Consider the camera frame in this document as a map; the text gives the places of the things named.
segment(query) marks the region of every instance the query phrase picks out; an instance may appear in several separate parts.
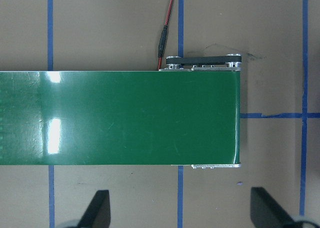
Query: green belt surface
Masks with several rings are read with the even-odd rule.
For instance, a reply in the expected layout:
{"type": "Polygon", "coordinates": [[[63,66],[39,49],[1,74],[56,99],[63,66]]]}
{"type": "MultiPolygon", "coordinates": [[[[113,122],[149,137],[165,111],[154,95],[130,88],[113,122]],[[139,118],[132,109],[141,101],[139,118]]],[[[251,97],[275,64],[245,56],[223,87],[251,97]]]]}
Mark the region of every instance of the green belt surface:
{"type": "Polygon", "coordinates": [[[239,164],[239,77],[0,72],[0,165],[239,164]]]}

